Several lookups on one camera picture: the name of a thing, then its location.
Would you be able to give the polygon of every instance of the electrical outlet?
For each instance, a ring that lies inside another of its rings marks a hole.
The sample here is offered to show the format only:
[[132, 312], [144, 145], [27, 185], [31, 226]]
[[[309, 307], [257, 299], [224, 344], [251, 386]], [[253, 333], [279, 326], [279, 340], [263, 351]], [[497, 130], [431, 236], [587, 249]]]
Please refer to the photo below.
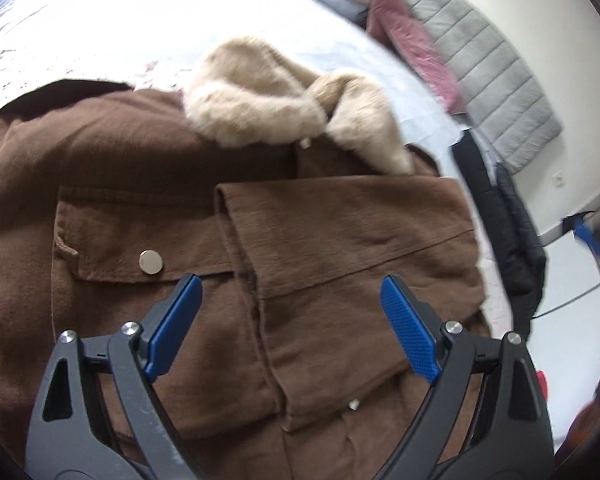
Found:
[[555, 187], [562, 187], [564, 186], [564, 175], [561, 171], [559, 171], [551, 177], [551, 181], [554, 183]]

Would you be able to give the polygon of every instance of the brown jacket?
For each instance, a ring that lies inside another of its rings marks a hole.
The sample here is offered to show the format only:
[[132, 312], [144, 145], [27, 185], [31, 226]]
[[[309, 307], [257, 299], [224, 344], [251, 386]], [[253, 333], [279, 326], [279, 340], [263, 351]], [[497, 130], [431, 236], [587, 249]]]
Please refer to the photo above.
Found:
[[[371, 478], [427, 389], [379, 306], [382, 277], [401, 274], [441, 317], [484, 331], [464, 196], [416, 154], [417, 175], [379, 176], [325, 139], [222, 150], [190, 129], [179, 95], [105, 82], [61, 81], [5, 106], [1, 441], [23, 459], [62, 330], [112, 333], [194, 272], [202, 309], [155, 387], [202, 468], [223, 480]], [[155, 276], [138, 264], [149, 249], [164, 260]], [[472, 384], [469, 404], [476, 394]]]

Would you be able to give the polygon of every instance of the black puffer jacket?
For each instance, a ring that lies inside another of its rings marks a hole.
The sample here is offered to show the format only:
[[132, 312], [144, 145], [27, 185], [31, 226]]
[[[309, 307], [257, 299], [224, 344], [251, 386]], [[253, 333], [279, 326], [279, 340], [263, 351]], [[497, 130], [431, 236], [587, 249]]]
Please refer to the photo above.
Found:
[[534, 224], [502, 163], [495, 168], [496, 185], [491, 183], [470, 131], [452, 151], [491, 240], [514, 330], [528, 338], [531, 319], [542, 300], [546, 268], [546, 254]]

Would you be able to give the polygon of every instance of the beige fur collar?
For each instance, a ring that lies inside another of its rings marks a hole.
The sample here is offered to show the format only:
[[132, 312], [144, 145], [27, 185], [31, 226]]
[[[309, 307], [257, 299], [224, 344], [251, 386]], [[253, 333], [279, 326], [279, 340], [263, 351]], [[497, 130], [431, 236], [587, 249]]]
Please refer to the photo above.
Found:
[[413, 174], [391, 104], [352, 70], [318, 73], [257, 38], [229, 40], [193, 71], [184, 110], [221, 146], [286, 144], [326, 134], [385, 174]]

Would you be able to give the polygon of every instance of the metal bolt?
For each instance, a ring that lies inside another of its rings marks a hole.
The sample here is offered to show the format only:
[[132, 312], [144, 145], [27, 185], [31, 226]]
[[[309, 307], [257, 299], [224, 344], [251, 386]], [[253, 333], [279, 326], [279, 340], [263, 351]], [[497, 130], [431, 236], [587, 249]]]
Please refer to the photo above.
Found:
[[522, 336], [516, 332], [509, 332], [507, 334], [507, 341], [509, 341], [512, 345], [518, 346], [522, 343]]
[[127, 321], [123, 326], [122, 326], [122, 333], [124, 335], [133, 335], [135, 334], [138, 330], [140, 330], [140, 325], [138, 325], [138, 323], [136, 323], [135, 321]]
[[60, 334], [60, 342], [61, 343], [70, 343], [77, 337], [78, 337], [77, 333], [75, 333], [73, 330], [65, 330], [64, 332], [62, 332]]
[[447, 321], [445, 323], [445, 330], [450, 334], [458, 335], [462, 332], [462, 323], [453, 320]]

